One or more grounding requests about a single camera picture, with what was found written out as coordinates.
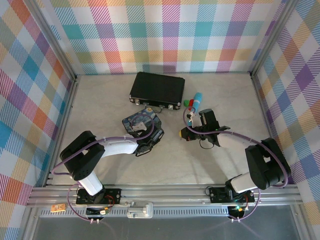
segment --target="metal rail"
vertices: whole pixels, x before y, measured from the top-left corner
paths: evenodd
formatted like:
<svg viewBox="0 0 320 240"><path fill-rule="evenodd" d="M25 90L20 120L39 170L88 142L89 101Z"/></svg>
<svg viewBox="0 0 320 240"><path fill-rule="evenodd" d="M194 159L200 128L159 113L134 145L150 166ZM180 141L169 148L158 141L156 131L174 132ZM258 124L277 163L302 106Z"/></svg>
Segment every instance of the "metal rail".
<svg viewBox="0 0 320 240"><path fill-rule="evenodd" d="M236 206L236 203L210 203L210 198L205 194L208 186L223 187L223 185L208 184L128 184L105 185L105 188L122 189L120 205L128 203L152 202L155 207L198 207L198 206ZM67 203L67 192L70 185L55 185L35 187L27 203L27 208L50 207L53 204ZM70 191L70 202L76 202L76 188ZM296 185L285 188L270 187L261 191L260 206L279 206L302 204L302 199Z"/></svg>

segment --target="table surface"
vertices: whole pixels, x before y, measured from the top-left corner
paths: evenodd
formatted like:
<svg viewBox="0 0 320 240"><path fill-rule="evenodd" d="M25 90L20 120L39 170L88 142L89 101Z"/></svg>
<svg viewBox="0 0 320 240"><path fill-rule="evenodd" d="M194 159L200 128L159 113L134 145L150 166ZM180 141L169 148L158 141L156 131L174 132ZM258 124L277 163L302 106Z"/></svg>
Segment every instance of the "table surface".
<svg viewBox="0 0 320 240"><path fill-rule="evenodd" d="M85 75L78 91L62 149L83 131L97 138L123 136L122 119L144 107L129 101L135 74ZM257 95L246 73L179 73L185 79L183 100L203 94L199 110L213 109L221 126L258 141L269 136ZM94 172L103 184L223 184L248 172L245 150L213 147L202 149L199 141L179 137L184 128L183 108L163 109L157 114L165 134L153 150L143 156L118 154L102 158ZM60 167L57 172L66 171ZM71 184L67 176L54 176L52 184Z"/></svg>

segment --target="small yellow object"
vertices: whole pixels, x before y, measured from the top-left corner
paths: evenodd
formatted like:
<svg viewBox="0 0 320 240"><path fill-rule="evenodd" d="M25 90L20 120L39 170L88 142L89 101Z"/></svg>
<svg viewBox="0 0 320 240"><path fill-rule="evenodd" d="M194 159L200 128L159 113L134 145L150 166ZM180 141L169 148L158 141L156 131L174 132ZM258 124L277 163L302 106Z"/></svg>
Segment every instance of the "small yellow object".
<svg viewBox="0 0 320 240"><path fill-rule="evenodd" d="M57 212L64 212L67 209L67 205L65 203L56 204L51 206L51 212L57 213Z"/></svg>

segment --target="green object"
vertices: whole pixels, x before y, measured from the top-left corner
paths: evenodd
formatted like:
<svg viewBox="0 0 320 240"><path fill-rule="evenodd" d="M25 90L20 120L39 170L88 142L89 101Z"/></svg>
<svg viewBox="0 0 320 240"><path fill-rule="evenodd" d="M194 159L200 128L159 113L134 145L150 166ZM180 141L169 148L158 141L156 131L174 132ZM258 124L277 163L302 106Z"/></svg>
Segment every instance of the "green object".
<svg viewBox="0 0 320 240"><path fill-rule="evenodd" d="M183 101L183 105L185 106L185 107L189 107L189 100L184 100Z"/></svg>

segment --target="blue marker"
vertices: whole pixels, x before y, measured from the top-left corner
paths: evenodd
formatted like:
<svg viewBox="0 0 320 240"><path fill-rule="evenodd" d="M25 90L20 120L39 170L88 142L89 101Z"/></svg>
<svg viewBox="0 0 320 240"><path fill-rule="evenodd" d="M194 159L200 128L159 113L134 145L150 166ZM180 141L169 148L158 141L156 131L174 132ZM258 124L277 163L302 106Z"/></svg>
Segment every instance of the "blue marker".
<svg viewBox="0 0 320 240"><path fill-rule="evenodd" d="M201 92L197 92L195 95L194 95L194 98L193 98L193 105L192 107L195 108L194 110L194 113L197 113L198 112L198 109L199 109L199 106L200 106L200 103L202 101L202 93Z"/></svg>

